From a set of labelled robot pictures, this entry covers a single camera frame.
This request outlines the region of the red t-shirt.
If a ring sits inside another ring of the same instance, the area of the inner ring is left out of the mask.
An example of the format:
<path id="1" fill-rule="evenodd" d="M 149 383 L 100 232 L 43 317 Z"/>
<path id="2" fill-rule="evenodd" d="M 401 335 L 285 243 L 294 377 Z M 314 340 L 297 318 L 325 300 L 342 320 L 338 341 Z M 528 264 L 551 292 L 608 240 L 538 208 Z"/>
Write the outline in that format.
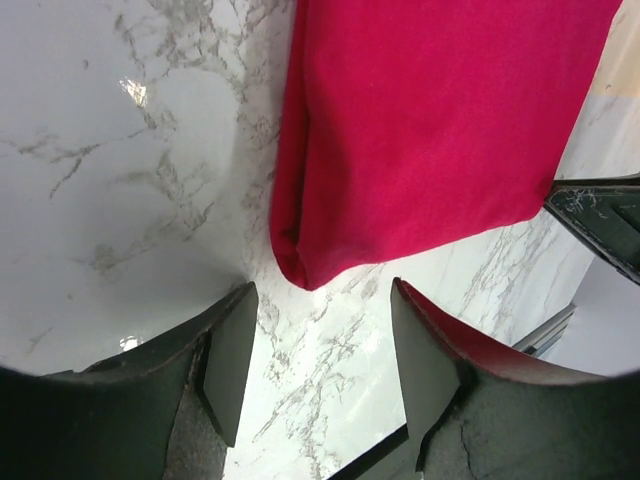
<path id="1" fill-rule="evenodd" d="M 300 1 L 270 212 L 317 289 L 541 209 L 616 1 Z"/>

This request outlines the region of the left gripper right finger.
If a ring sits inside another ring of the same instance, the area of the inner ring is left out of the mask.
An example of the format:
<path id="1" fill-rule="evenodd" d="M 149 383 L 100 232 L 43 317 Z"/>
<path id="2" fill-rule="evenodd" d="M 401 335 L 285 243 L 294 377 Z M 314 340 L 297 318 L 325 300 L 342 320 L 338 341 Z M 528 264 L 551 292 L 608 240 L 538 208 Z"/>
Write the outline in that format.
<path id="1" fill-rule="evenodd" d="M 635 479 L 639 375 L 605 377 L 519 352 L 391 289 L 415 470 L 426 479 Z"/>

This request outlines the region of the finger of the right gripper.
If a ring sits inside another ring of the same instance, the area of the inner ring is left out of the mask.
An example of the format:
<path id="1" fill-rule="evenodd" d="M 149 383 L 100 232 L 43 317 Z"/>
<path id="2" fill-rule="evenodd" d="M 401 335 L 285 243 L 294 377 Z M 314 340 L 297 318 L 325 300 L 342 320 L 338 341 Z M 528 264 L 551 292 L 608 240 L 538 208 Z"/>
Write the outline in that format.
<path id="1" fill-rule="evenodd" d="M 544 208 L 594 255 L 639 282 L 639 176 L 556 180 Z"/>

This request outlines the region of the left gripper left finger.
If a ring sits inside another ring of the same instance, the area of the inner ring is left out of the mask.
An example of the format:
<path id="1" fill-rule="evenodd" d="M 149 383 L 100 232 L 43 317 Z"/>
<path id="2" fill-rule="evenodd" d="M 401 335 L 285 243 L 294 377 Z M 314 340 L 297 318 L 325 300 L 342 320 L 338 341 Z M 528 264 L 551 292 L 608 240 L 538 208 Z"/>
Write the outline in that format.
<path id="1" fill-rule="evenodd" d="M 5 479 L 219 479 L 235 445 L 257 288 L 81 372 L 1 372 Z"/>

